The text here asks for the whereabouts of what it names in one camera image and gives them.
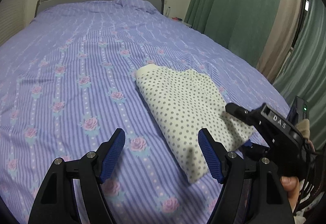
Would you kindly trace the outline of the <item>person's right hand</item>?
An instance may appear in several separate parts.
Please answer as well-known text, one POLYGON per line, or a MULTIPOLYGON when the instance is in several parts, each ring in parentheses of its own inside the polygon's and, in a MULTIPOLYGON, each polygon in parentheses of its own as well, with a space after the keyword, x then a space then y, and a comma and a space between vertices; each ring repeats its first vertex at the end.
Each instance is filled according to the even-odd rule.
POLYGON ((287 193, 291 209, 294 211, 300 194, 300 182, 297 177, 282 176, 280 180, 285 192, 287 193))

